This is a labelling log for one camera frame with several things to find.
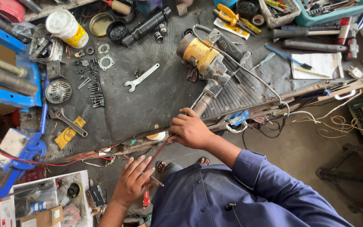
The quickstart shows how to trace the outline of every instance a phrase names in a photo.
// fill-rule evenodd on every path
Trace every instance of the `blue plastic tray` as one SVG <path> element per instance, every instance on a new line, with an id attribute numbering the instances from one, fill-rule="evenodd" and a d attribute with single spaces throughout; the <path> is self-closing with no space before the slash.
<path id="1" fill-rule="evenodd" d="M 311 17 L 306 13 L 305 8 L 303 8 L 302 2 L 300 0 L 296 1 L 299 3 L 300 8 L 302 9 L 300 15 L 295 18 L 295 21 L 298 25 L 312 26 L 325 22 L 339 20 L 343 17 L 349 17 L 363 12 L 363 0 L 360 0 L 358 6 L 356 7 Z"/>

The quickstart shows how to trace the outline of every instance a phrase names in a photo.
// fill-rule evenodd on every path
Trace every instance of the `screwdriver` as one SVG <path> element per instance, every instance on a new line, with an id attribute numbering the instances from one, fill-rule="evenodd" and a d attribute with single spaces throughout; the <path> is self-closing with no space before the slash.
<path id="1" fill-rule="evenodd" d="M 252 30 L 253 32 L 255 32 L 257 35 L 260 34 L 261 30 L 256 27 L 254 24 L 250 23 L 249 21 L 243 19 L 243 18 L 239 18 L 242 22 L 246 23 L 247 27 L 250 28 L 250 30 Z"/>
<path id="2" fill-rule="evenodd" d="M 271 53 L 271 54 L 269 54 L 267 57 L 265 57 L 265 59 L 264 60 L 262 60 L 262 61 L 260 61 L 260 63 L 258 64 L 258 65 L 256 65 L 254 68 L 252 68 L 251 70 L 253 70 L 253 69 L 255 69 L 255 68 L 257 68 L 257 67 L 259 67 L 260 65 L 262 65 L 262 64 L 264 64 L 264 63 L 266 63 L 266 62 L 268 62 L 272 57 L 274 57 L 274 55 L 275 55 L 275 53 L 273 52 L 273 53 Z"/>
<path id="3" fill-rule="evenodd" d="M 280 7 L 281 6 L 281 7 L 286 7 L 286 8 L 293 9 L 291 7 L 288 7 L 286 5 L 283 5 L 283 4 L 279 3 L 279 2 L 275 2 L 275 1 L 272 1 L 272 0 L 264 0 L 264 2 L 265 2 L 265 4 L 268 4 L 270 6 L 275 6 L 275 7 Z"/>

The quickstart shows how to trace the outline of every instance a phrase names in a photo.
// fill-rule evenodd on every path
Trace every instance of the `blue bench vise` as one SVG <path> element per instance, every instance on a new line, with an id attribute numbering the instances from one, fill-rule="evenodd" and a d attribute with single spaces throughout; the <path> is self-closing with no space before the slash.
<path id="1" fill-rule="evenodd" d="M 16 129 L 9 129 L 0 144 L 0 199 L 8 195 L 10 189 L 26 170 L 33 169 L 38 163 L 24 162 L 9 158 L 42 162 L 46 156 L 46 144 L 40 140 L 42 132 L 27 135 Z"/>

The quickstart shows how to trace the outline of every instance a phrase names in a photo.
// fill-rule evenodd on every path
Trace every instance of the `round metal cover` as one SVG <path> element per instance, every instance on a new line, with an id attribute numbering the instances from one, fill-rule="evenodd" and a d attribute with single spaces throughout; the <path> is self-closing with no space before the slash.
<path id="1" fill-rule="evenodd" d="M 54 80 L 46 87 L 46 98 L 53 104 L 67 101 L 72 94 L 71 85 L 65 80 Z"/>

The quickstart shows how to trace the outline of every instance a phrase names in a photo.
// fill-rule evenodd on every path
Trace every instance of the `hammer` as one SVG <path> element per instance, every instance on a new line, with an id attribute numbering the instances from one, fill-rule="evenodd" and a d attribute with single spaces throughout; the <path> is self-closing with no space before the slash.
<path id="1" fill-rule="evenodd" d="M 341 19 L 339 30 L 328 31 L 308 31 L 308 30 L 279 30 L 273 29 L 271 31 L 271 39 L 277 38 L 299 38 L 308 36 L 321 36 L 321 35 L 338 35 L 337 45 L 344 45 L 347 38 L 355 38 L 358 25 L 351 23 L 352 17 L 346 17 Z"/>
<path id="2" fill-rule="evenodd" d="M 347 42 L 347 46 L 332 45 L 332 44 L 320 44 L 313 42 L 300 42 L 293 40 L 284 40 L 282 48 L 285 49 L 300 49 L 300 50 L 316 50 L 328 53 L 345 53 L 345 60 L 351 61 L 356 59 L 359 47 L 356 43 L 356 39 L 350 39 Z"/>

